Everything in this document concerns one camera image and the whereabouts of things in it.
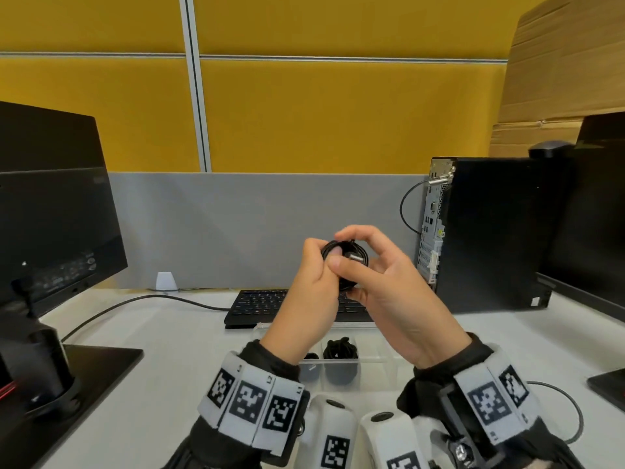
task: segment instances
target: desktop computer tower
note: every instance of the desktop computer tower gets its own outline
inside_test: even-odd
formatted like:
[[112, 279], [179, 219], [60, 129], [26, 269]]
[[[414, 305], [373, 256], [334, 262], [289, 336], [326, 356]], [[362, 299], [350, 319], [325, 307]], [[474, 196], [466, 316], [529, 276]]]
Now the desktop computer tower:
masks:
[[415, 265], [452, 313], [544, 308], [535, 272], [566, 192], [567, 160], [435, 157]]

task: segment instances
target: cardboard box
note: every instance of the cardboard box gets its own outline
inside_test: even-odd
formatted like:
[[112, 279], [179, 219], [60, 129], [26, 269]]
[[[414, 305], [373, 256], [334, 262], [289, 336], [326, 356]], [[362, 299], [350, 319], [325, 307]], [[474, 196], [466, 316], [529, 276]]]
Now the cardboard box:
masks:
[[547, 0], [519, 20], [490, 156], [575, 142], [583, 117], [625, 110], [625, 0]]
[[553, 122], [516, 122], [497, 124], [489, 149], [490, 157], [525, 157], [527, 150], [549, 140], [577, 141], [582, 119]]

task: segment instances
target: yellow partition panel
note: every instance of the yellow partition panel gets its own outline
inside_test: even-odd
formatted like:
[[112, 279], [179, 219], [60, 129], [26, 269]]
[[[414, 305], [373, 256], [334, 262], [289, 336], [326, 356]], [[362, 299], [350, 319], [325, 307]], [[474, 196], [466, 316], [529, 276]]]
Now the yellow partition panel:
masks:
[[202, 54], [507, 57], [544, 0], [195, 0]]
[[96, 117], [110, 171], [199, 171], [184, 59], [0, 57], [0, 100]]
[[487, 156], [503, 65], [202, 61], [219, 173], [426, 173]]
[[2, 0], [0, 51], [184, 52], [178, 0]]

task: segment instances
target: hand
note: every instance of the hand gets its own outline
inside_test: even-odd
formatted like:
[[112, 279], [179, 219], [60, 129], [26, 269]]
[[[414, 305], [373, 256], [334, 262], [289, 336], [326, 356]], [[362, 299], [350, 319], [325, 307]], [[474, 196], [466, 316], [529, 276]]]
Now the hand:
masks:
[[[339, 277], [321, 256], [324, 240], [304, 242], [302, 262], [273, 323], [261, 344], [276, 357], [297, 364], [321, 340], [336, 319]], [[341, 254], [335, 247], [329, 256]]]
[[378, 253], [369, 267], [342, 256], [328, 257], [335, 274], [359, 284], [348, 297], [367, 308], [388, 343], [418, 368], [453, 357], [471, 343], [449, 309], [408, 258], [373, 226], [349, 226], [334, 239], [365, 240]]

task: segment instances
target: computer monitor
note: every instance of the computer monitor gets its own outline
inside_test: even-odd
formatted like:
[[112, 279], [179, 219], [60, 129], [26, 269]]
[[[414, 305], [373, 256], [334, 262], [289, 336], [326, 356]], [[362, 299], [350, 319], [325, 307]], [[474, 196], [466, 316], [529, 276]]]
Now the computer monitor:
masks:
[[95, 119], [0, 102], [0, 152], [0, 461], [27, 469], [143, 352], [62, 347], [38, 321], [127, 267]]
[[[625, 112], [586, 117], [565, 155], [567, 202], [538, 279], [625, 322]], [[625, 411], [625, 369], [588, 383]]]

